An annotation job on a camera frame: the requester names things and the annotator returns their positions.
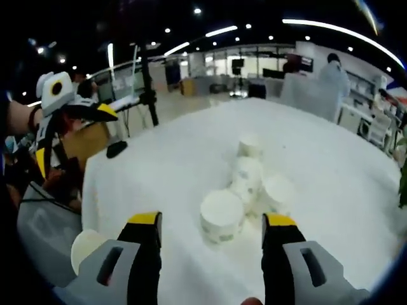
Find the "curved light strip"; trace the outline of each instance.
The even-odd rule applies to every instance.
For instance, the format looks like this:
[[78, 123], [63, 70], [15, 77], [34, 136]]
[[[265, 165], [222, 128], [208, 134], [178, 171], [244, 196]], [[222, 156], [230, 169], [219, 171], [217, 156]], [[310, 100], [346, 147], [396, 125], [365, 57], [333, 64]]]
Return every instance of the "curved light strip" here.
[[174, 49], [171, 49], [171, 50], [169, 50], [168, 52], [165, 52], [165, 53], [164, 53], [164, 56], [171, 55], [171, 54], [175, 53], [176, 51], [179, 51], [179, 50], [181, 50], [181, 49], [183, 49], [183, 48], [185, 48], [185, 47], [187, 47], [187, 46], [189, 46], [189, 45], [190, 45], [190, 43], [183, 43], [183, 44], [180, 44], [179, 46], [176, 46]]
[[283, 19], [282, 23], [283, 24], [313, 25], [314, 27], [324, 27], [326, 29], [331, 29], [331, 30], [334, 30], [334, 31], [338, 31], [338, 32], [342, 32], [342, 33], [354, 36], [356, 38], [359, 38], [359, 39], [371, 44], [372, 46], [375, 46], [380, 51], [386, 53], [389, 57], [391, 57], [391, 59], [393, 59], [395, 62], [397, 62], [401, 67], [403, 67], [403, 69], [405, 69], [403, 63], [401, 62], [400, 59], [398, 59], [395, 56], [395, 54], [390, 52], [384, 46], [378, 44], [376, 41], [374, 41], [374, 40], [372, 40], [370, 38], [367, 38], [367, 37], [365, 37], [363, 35], [360, 35], [359, 33], [354, 32], [352, 30], [348, 30], [348, 29], [345, 29], [343, 27], [338, 27], [338, 26], [332, 25], [332, 24], [325, 24], [324, 22], [316, 22], [316, 21], [309, 21], [309, 20]]
[[113, 62], [113, 43], [109, 43], [107, 46], [107, 59], [109, 60], [109, 67], [113, 68], [114, 67], [114, 62]]
[[234, 30], [237, 30], [236, 25], [232, 25], [231, 27], [225, 27], [224, 29], [220, 29], [220, 30], [214, 30], [213, 32], [206, 33], [205, 36], [206, 37], [212, 37], [212, 36], [216, 36], [216, 35], [223, 34], [223, 33], [230, 32], [230, 31], [234, 31]]

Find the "black cable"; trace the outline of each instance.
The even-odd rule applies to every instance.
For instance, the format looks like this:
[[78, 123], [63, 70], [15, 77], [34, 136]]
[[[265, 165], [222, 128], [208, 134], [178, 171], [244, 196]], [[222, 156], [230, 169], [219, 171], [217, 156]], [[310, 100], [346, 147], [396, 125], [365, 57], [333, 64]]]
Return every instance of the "black cable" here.
[[72, 208], [69, 208], [61, 203], [59, 203], [57, 200], [53, 199], [53, 198], [48, 198], [46, 197], [42, 192], [40, 192], [33, 184], [32, 182], [29, 183], [29, 185], [32, 187], [33, 190], [35, 190], [35, 192], [37, 194], [39, 194], [42, 199], [23, 199], [21, 202], [40, 202], [40, 201], [47, 201], [49, 203], [53, 203], [54, 205], [57, 205], [60, 208], [64, 208], [65, 210], [68, 210], [76, 215], [81, 215], [80, 213], [78, 213], [77, 211], [73, 210]]
[[127, 137], [130, 138], [130, 128], [128, 126], [129, 117], [130, 117], [130, 108], [125, 110], [125, 127], [126, 127], [126, 131], [127, 131]]

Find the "white tablecloth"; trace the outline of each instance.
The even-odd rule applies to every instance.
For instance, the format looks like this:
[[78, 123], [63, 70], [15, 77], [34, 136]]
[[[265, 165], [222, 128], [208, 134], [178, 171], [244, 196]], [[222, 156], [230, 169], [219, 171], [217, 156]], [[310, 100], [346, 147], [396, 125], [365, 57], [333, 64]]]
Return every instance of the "white tablecloth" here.
[[163, 212], [159, 304], [236, 305], [264, 298], [261, 231], [246, 222], [221, 248], [200, 235], [199, 206], [226, 187], [238, 139], [257, 133], [268, 173], [296, 188], [292, 217], [345, 268], [356, 288], [371, 289], [396, 237], [386, 211], [397, 205], [399, 170], [383, 152], [347, 130], [256, 98], [188, 114], [130, 139], [115, 159], [88, 160], [83, 227], [116, 238], [137, 212]]

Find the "glass wall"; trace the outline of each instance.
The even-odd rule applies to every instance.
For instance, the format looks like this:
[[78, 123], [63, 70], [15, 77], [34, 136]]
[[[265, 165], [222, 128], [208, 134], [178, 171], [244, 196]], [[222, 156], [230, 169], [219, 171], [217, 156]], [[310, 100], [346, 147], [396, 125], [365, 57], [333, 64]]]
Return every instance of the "glass wall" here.
[[259, 75], [263, 75], [263, 69], [282, 71], [279, 67], [277, 48], [274, 46], [259, 47]]
[[229, 49], [215, 50], [205, 53], [206, 75], [233, 74], [232, 61], [244, 59], [244, 67], [241, 70], [243, 78], [261, 78], [263, 69], [282, 71], [287, 62], [286, 55], [294, 52], [294, 47], [259, 45], [241, 46]]
[[226, 50], [226, 56], [227, 56], [227, 59], [226, 59], [227, 73], [226, 74], [231, 76], [231, 77], [234, 77], [233, 71], [232, 71], [232, 68], [231, 68], [231, 61], [233, 59], [240, 59], [240, 50], [238, 48], [236, 48], [236, 49], [227, 49]]
[[244, 66], [242, 68], [243, 78], [256, 78], [258, 75], [257, 46], [241, 48], [244, 57]]

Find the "white cup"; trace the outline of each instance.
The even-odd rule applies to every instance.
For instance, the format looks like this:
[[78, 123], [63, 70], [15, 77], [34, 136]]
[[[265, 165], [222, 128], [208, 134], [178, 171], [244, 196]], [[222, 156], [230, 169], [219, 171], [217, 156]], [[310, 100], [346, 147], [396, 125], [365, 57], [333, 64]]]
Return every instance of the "white cup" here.
[[281, 174], [263, 179], [263, 185], [252, 214], [261, 217], [263, 213], [278, 213], [290, 216], [291, 203], [295, 196], [293, 183]]
[[71, 248], [71, 264], [76, 275], [79, 274], [79, 265], [83, 260], [103, 245], [105, 241], [107, 238], [94, 230], [87, 229], [80, 232]]
[[261, 160], [263, 158], [263, 149], [261, 148], [259, 137], [254, 133], [241, 136], [237, 156]]
[[209, 241], [218, 244], [233, 240], [242, 230], [243, 203], [227, 189], [210, 192], [201, 204], [200, 220]]
[[242, 200], [245, 213], [252, 208], [258, 198], [261, 189], [261, 172], [262, 166], [257, 159], [238, 158], [232, 174], [230, 190]]

